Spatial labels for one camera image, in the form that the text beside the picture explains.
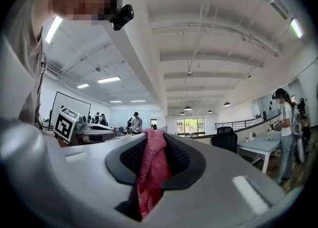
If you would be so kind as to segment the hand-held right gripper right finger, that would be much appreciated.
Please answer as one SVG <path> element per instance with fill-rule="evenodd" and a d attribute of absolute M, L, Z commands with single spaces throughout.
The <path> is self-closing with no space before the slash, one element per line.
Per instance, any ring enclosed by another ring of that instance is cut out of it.
<path fill-rule="evenodd" d="M 256 228 L 286 196 L 283 189 L 237 154 L 189 138 L 172 140 L 198 150 L 206 161 L 189 188 L 165 191 L 146 216 L 150 228 Z"/>

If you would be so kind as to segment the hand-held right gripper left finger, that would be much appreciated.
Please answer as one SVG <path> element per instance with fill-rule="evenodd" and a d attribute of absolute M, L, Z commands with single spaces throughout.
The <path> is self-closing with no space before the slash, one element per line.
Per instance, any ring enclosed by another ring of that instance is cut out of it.
<path fill-rule="evenodd" d="M 125 165 L 137 158 L 133 148 L 147 142 L 147 135 L 122 137 L 92 145 L 59 149 L 63 185 L 77 198 L 77 228 L 147 228 L 141 221 L 137 175 Z"/>

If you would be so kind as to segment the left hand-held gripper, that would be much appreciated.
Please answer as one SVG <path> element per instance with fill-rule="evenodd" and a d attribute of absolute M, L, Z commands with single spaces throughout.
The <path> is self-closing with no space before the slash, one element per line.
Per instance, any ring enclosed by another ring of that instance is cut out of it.
<path fill-rule="evenodd" d="M 101 143 L 116 137 L 112 128 L 101 124 L 87 124 L 84 115 L 66 107 L 59 110 L 53 132 L 68 146 L 78 146 L 83 142 Z"/>

